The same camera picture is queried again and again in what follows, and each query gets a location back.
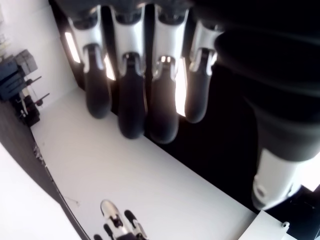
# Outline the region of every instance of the robotic hand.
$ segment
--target robotic hand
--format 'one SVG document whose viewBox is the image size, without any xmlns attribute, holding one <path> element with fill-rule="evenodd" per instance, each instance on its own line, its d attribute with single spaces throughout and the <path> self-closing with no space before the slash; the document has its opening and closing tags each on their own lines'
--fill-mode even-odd
<svg viewBox="0 0 320 240">
<path fill-rule="evenodd" d="M 149 115 L 150 136 L 160 144 L 170 143 L 178 132 L 175 78 L 192 8 L 197 25 L 190 50 L 186 119 L 198 123 L 205 116 L 211 66 L 217 61 L 233 72 L 256 116 L 260 153 L 252 188 L 254 206 L 263 210 L 272 208 L 298 191 L 300 169 L 320 151 L 320 68 L 314 67 L 320 62 L 320 48 L 303 27 L 293 27 L 295 16 L 308 13 L 308 9 L 302 11 L 297 5 L 283 22 L 277 17 L 288 12 L 286 4 L 283 8 L 273 3 L 267 4 L 270 8 L 260 8 L 251 1 L 238 4 L 232 0 L 56 1 L 73 30 L 84 65 L 86 105 L 95 118 L 103 118 L 112 104 L 103 64 L 108 54 L 104 36 L 107 38 L 108 34 L 103 34 L 101 21 L 101 6 L 110 7 L 119 72 L 119 129 L 129 139 L 138 138 Z M 155 6 L 148 111 L 146 4 Z M 309 20 L 312 17 L 301 17 L 297 25 L 315 27 Z"/>
<path fill-rule="evenodd" d="M 106 219 L 106 224 L 103 225 L 103 228 L 111 240 L 147 240 L 144 229 L 131 211 L 126 210 L 124 215 L 132 225 L 132 231 L 111 201 L 103 200 L 100 208 L 102 215 Z M 102 240 L 101 236 L 97 234 L 93 238 L 94 240 Z"/>
</svg>

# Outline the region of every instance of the dark background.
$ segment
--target dark background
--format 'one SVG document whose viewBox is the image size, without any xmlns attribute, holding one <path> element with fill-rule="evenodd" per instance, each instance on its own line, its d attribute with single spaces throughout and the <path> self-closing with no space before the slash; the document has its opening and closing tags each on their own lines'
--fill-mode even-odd
<svg viewBox="0 0 320 240">
<path fill-rule="evenodd" d="M 66 16 L 53 0 L 49 1 L 61 35 L 61 42 L 80 88 L 85 89 L 83 66 L 73 61 L 65 32 L 71 32 Z M 117 77 L 117 62 L 113 23 L 108 7 L 102 8 L 103 27 L 107 51 Z M 182 55 L 189 66 L 189 51 L 196 22 L 189 13 Z M 150 95 L 151 56 L 154 31 L 154 8 L 146 6 L 146 92 Z M 160 148 L 192 169 L 211 184 L 258 213 L 251 201 L 252 183 L 257 170 L 258 136 L 256 118 L 241 93 L 238 77 L 229 69 L 215 65 L 210 84 L 208 108 L 205 118 L 197 124 L 188 123 L 180 116 L 176 139 Z M 112 111 L 118 112 L 118 84 L 111 81 Z M 320 228 L 320 188 L 311 192 L 302 187 L 292 198 L 267 211 L 281 222 L 290 222 L 288 233 L 298 240 L 313 240 Z"/>
</svg>

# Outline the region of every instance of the white floor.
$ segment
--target white floor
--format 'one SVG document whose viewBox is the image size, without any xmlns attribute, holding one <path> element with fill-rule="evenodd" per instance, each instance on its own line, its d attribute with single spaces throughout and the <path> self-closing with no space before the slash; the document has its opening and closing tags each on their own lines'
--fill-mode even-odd
<svg viewBox="0 0 320 240">
<path fill-rule="evenodd" d="M 91 238 L 109 239 L 103 199 L 121 212 L 131 210 L 150 240 L 237 240 L 256 217 L 147 138 L 125 139 L 114 114 L 92 118 L 80 89 L 48 106 L 40 118 L 33 135 Z"/>
</svg>

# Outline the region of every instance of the small robotic hand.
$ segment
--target small robotic hand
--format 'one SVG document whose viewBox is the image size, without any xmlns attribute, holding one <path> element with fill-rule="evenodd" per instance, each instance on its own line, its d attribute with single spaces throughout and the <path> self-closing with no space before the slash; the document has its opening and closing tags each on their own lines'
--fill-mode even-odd
<svg viewBox="0 0 320 240">
<path fill-rule="evenodd" d="M 103 225 L 104 230 L 111 240 L 147 240 L 147 235 L 135 215 L 126 210 L 125 217 L 132 225 L 132 231 L 127 226 L 126 221 L 117 209 L 117 207 L 109 200 L 101 202 L 101 212 L 106 219 Z M 94 235 L 94 240 L 103 240 L 100 235 Z"/>
</svg>

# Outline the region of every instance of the white robot part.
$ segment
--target white robot part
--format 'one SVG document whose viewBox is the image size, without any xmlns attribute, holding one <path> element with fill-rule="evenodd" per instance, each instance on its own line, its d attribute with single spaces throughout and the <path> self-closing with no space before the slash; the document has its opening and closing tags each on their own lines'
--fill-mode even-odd
<svg viewBox="0 0 320 240">
<path fill-rule="evenodd" d="M 146 70 L 145 54 L 145 36 L 144 36 L 144 18 L 145 7 L 141 8 L 141 18 L 133 24 L 122 24 L 117 21 L 116 12 L 111 8 L 112 21 L 114 26 L 116 58 L 121 76 L 126 74 L 127 53 L 136 53 L 139 56 L 139 74 Z"/>
<path fill-rule="evenodd" d="M 103 200 L 100 208 L 102 215 L 106 219 L 107 224 L 112 228 L 112 232 L 116 238 L 131 232 L 119 210 L 111 201 Z"/>
<path fill-rule="evenodd" d="M 159 20 L 160 7 L 155 5 L 155 27 L 152 52 L 152 75 L 156 76 L 161 57 L 170 57 L 174 60 L 174 78 L 178 73 L 179 59 L 184 43 L 185 27 L 188 18 L 188 10 L 185 12 L 184 20 L 180 24 L 169 25 Z"/>
<path fill-rule="evenodd" d="M 191 62 L 196 61 L 197 52 L 200 49 L 215 51 L 216 38 L 222 33 L 218 29 L 206 28 L 201 21 L 197 21 L 190 50 Z"/>
<path fill-rule="evenodd" d="M 253 180 L 253 205 L 267 210 L 295 194 L 306 162 L 284 160 L 264 148 Z"/>
<path fill-rule="evenodd" d="M 69 24 L 75 36 L 76 47 L 77 47 L 80 59 L 82 61 L 86 60 L 85 52 L 84 52 L 84 47 L 86 45 L 97 44 L 101 50 L 104 49 L 104 40 L 102 36 L 103 31 L 102 31 L 102 23 L 101 23 L 101 6 L 98 5 L 95 8 L 95 10 L 97 14 L 97 22 L 95 26 L 89 29 L 83 29 L 83 30 L 77 29 L 72 19 L 70 17 L 68 18 Z"/>
</svg>

